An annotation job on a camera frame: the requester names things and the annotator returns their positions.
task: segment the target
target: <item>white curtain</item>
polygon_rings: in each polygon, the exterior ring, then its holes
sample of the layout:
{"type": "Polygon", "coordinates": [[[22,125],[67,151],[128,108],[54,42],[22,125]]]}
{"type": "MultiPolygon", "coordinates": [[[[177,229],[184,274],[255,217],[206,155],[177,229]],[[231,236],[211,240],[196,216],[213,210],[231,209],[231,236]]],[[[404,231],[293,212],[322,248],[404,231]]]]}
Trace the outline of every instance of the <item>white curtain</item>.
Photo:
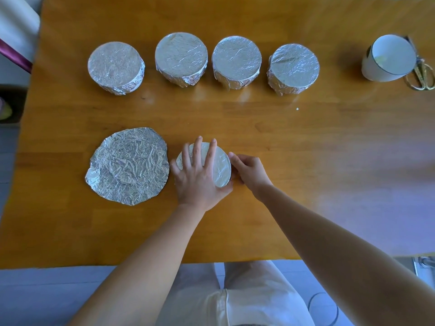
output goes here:
{"type": "Polygon", "coordinates": [[[0,53],[31,72],[42,0],[0,0],[0,53]]]}

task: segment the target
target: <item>wooden table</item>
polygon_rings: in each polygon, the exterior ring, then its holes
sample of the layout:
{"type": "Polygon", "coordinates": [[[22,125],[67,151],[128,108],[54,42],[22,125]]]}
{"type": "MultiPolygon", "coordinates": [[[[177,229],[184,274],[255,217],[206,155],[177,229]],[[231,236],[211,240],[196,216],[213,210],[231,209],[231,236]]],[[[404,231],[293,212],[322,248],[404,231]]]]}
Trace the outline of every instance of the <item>wooden table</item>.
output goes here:
{"type": "MultiPolygon", "coordinates": [[[[99,197],[84,175],[102,140],[149,126],[175,158],[184,142],[213,137],[226,152],[259,156],[297,201],[390,254],[434,250],[435,91],[361,76],[367,47],[411,34],[435,65],[435,0],[44,0],[39,49],[22,120],[12,193],[0,227],[0,267],[115,265],[176,206],[174,179],[136,206],[99,197]],[[197,35],[211,54],[223,37],[253,40],[259,77],[227,92],[211,65],[181,89],[155,71],[171,32],[197,35]],[[87,73],[100,44],[133,45],[146,64],[135,92],[114,96],[87,73]],[[268,57],[302,43],[320,62],[316,83],[279,97],[268,57]]],[[[208,212],[184,262],[298,258],[268,211],[243,186],[208,212]]]]}

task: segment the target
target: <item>forearm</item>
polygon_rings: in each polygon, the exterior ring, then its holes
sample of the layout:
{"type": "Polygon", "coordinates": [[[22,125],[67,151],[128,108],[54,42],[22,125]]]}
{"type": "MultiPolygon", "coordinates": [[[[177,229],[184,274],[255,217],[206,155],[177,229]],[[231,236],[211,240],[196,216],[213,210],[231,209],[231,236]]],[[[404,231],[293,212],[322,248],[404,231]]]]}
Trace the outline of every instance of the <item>forearm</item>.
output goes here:
{"type": "Polygon", "coordinates": [[[435,317],[434,291],[387,254],[273,186],[257,196],[357,325],[426,325],[435,317]]]}
{"type": "Polygon", "coordinates": [[[203,212],[178,206],[101,284],[70,326],[153,325],[203,212]]]}

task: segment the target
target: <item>round aluminum foil piece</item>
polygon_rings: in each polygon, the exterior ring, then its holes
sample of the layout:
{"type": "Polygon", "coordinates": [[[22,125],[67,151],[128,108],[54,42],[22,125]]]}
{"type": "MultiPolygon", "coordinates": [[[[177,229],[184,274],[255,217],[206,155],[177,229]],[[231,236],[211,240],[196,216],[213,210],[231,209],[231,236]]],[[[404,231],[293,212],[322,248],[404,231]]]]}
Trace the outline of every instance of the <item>round aluminum foil piece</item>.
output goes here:
{"type": "Polygon", "coordinates": [[[207,67],[205,44],[190,33],[178,32],[165,36],[156,48],[156,69],[182,88],[197,84],[207,67]]]}
{"type": "MultiPolygon", "coordinates": [[[[210,143],[201,143],[201,162],[205,164],[205,157],[207,156],[210,143]]],[[[189,155],[192,161],[193,144],[189,146],[189,155]]],[[[177,157],[177,166],[183,169],[183,161],[181,153],[177,157]]],[[[216,147],[215,162],[213,164],[213,180],[217,187],[223,187],[228,184],[231,178],[231,162],[227,154],[220,147],[216,147]]]]}
{"type": "Polygon", "coordinates": [[[320,65],[313,52],[296,43],[279,47],[269,58],[269,86],[279,95],[298,94],[316,81],[320,65]]]}
{"type": "Polygon", "coordinates": [[[168,175],[166,142],[141,127],[107,137],[90,159],[85,180],[101,197],[133,206],[159,194],[168,175]]]}
{"type": "Polygon", "coordinates": [[[240,89],[260,73],[261,53],[251,40],[229,36],[216,45],[211,61],[217,81],[227,89],[240,89]]]}
{"type": "Polygon", "coordinates": [[[92,52],[87,62],[90,77],[103,89],[125,95],[135,91],[144,78],[145,63],[132,46],[108,42],[92,52]]]}

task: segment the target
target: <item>empty white cup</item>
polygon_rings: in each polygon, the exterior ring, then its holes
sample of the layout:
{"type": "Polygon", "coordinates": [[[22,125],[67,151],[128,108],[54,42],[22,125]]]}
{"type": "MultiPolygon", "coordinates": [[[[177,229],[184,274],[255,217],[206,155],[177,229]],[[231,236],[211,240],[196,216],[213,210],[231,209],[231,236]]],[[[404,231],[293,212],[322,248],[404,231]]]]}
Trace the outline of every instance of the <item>empty white cup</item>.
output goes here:
{"type": "Polygon", "coordinates": [[[416,51],[405,38],[384,35],[377,38],[364,55],[362,75],[371,81],[393,81],[410,73],[416,61],[416,51]]]}

